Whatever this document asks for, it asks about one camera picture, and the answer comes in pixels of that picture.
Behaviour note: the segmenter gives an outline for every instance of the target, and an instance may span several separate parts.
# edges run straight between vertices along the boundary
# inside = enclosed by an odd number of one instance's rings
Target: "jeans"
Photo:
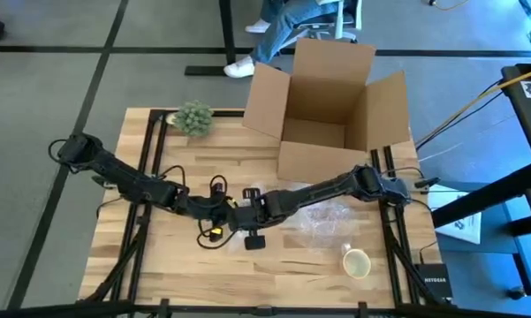
[[[338,3],[319,5],[316,0],[263,0],[261,19],[271,25],[250,54],[255,62],[269,63],[299,23],[338,11]]]

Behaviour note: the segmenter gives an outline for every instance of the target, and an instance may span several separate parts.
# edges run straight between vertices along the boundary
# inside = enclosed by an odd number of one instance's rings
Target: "clear plastic wrap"
[[[289,190],[298,190],[307,184],[290,183]],[[273,190],[263,184],[254,184],[262,193]],[[350,244],[353,236],[358,235],[358,224],[354,222],[355,210],[346,202],[346,198],[338,197],[301,208],[293,216],[277,225],[285,234],[290,235],[293,244],[308,248],[312,251],[323,249],[341,249],[344,244]],[[231,239],[230,251],[244,248],[243,239],[247,234],[238,232]]]

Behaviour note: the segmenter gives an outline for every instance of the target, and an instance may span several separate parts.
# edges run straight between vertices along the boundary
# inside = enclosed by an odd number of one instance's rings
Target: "cup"
[[[344,244],[342,246],[342,255],[342,267],[348,276],[362,279],[371,271],[371,260],[363,250]]]

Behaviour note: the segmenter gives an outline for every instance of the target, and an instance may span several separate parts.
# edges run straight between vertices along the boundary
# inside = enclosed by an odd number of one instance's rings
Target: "cardboard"
[[[316,183],[409,141],[405,75],[366,84],[375,48],[301,39],[290,76],[255,67],[243,125],[280,140],[277,176]]]

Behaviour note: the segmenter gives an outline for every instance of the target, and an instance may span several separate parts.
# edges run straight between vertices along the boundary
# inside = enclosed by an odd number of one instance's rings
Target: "wooden table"
[[[140,160],[149,112],[128,109],[125,115],[116,156],[132,166]],[[412,141],[395,145],[392,151],[396,168],[418,166]],[[293,186],[276,178],[277,153],[278,140],[243,127],[240,117],[220,117],[205,139],[188,139],[169,129],[161,169],[183,165],[192,193],[205,196],[210,179],[223,174],[228,179],[229,195],[239,201],[241,190],[251,185],[267,190]],[[416,171],[409,170],[400,171],[399,176],[418,177]],[[178,172],[171,173],[169,179],[179,181]],[[117,197],[117,192],[107,191],[104,201]],[[426,201],[423,195],[414,197]],[[136,303],[158,305],[167,298],[171,305],[183,306],[357,307],[358,301],[365,301],[370,308],[393,308],[377,202],[342,200],[353,209],[339,221],[340,225],[355,228],[351,235],[313,238],[309,231],[303,232],[298,224],[287,221],[262,231],[267,247],[258,251],[245,251],[241,238],[234,238],[220,250],[201,249],[195,242],[198,229],[194,220],[154,209]],[[80,297],[89,295],[116,263],[128,206],[125,201],[117,201],[102,209]],[[406,207],[405,221],[416,261],[419,250],[436,241],[434,227],[430,213],[417,203]],[[341,244],[345,240],[371,258],[368,277],[354,280],[341,269]],[[424,257],[426,262],[441,261],[437,245],[425,249]],[[127,292],[129,271],[122,298]],[[400,265],[398,273],[403,299],[408,301],[406,276]]]

